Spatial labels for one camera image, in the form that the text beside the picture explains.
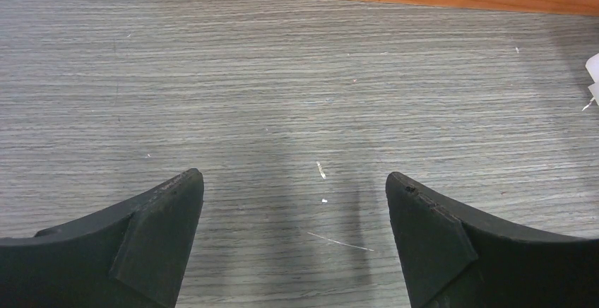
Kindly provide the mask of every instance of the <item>white scratch mark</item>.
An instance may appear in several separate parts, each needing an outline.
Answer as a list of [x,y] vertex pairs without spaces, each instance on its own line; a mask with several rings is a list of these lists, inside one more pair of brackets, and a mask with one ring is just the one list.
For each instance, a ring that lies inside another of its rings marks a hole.
[[322,165],[320,165],[320,162],[316,161],[316,165],[319,168],[320,176],[322,176],[323,179],[326,179],[326,175],[324,174],[324,170],[322,170]]
[[367,250],[367,251],[374,251],[374,250],[372,250],[372,249],[368,249],[368,248],[364,248],[364,247],[358,247],[358,246],[355,246],[355,245],[353,245],[353,244],[347,244],[347,243],[343,243],[343,242],[335,241],[334,239],[328,239],[328,238],[326,238],[326,237],[324,237],[324,236],[316,235],[316,234],[314,234],[313,232],[306,232],[306,233],[308,233],[308,234],[310,234],[310,235],[312,235],[312,236],[320,237],[321,239],[325,239],[325,240],[327,240],[327,241],[330,241],[330,242],[333,242],[333,243],[336,243],[336,244],[341,244],[342,246],[346,246],[346,247],[352,247],[352,248],[358,248],[358,249],[361,249],[361,250]]
[[590,101],[590,102],[589,102],[587,105],[585,105],[585,106],[584,106],[584,108],[582,108],[582,111],[585,111],[585,110],[586,110],[586,108],[590,107],[590,106],[593,104],[593,101],[594,101],[594,100],[595,100],[595,98],[594,98],[594,97],[593,97],[593,98],[591,98],[591,101]]

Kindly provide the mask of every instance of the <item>white plastic object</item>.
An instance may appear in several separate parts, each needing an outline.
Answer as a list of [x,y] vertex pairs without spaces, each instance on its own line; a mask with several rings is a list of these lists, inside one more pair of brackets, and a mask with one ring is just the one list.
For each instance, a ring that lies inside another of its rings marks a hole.
[[588,108],[588,106],[590,106],[594,100],[599,100],[599,54],[596,54],[588,59],[586,62],[586,70],[588,70],[588,73],[591,75],[591,78],[595,83],[588,87],[588,89],[591,91],[591,94],[593,94],[593,98],[591,98],[591,101],[588,103],[588,105],[586,105],[586,107],[583,108],[583,110]]

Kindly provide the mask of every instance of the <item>wooden floor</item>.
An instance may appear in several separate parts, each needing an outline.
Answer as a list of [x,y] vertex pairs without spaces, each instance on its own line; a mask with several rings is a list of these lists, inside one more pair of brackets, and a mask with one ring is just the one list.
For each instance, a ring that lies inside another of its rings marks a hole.
[[599,236],[599,108],[581,112],[597,52],[599,18],[579,16],[0,0],[0,235],[197,167],[178,307],[408,307],[389,172]]

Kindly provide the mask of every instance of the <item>black object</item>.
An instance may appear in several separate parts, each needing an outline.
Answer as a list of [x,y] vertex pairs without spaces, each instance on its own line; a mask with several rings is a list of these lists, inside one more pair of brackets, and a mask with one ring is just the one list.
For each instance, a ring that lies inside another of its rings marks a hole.
[[386,193],[412,307],[599,307],[599,240],[517,225],[398,172]]
[[0,239],[0,307],[174,307],[202,203],[191,169],[35,237]]

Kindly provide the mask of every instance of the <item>gray tabletop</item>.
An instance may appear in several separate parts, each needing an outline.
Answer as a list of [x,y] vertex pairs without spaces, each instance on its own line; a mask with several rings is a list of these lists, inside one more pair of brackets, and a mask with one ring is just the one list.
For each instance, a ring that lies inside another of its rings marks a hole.
[[599,109],[581,112],[597,52],[599,18],[579,16],[0,0],[0,235],[196,167],[206,202],[178,307],[407,307],[389,172],[599,235]]

